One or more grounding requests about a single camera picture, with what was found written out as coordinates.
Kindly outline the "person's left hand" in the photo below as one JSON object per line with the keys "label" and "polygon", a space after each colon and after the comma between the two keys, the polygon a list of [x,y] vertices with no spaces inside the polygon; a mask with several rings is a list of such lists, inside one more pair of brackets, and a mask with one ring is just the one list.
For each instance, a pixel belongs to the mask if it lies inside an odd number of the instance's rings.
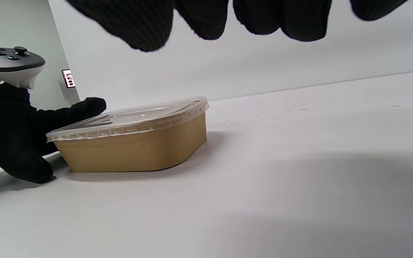
{"label": "person's left hand", "polygon": [[99,97],[57,110],[36,109],[27,89],[0,84],[0,168],[21,180],[48,183],[54,175],[44,156],[57,152],[57,147],[47,141],[46,134],[105,109],[105,100]]}

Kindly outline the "person's right hand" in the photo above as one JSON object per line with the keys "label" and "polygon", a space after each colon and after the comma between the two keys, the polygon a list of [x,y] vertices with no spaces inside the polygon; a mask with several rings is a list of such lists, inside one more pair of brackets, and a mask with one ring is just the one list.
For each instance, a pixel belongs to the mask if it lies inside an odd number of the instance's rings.
{"label": "person's right hand", "polygon": [[[69,0],[69,4],[132,49],[161,49],[171,34],[174,12],[204,40],[217,40],[228,16],[227,0]],[[326,36],[331,0],[234,0],[236,19],[248,32],[277,30],[299,42]]]}

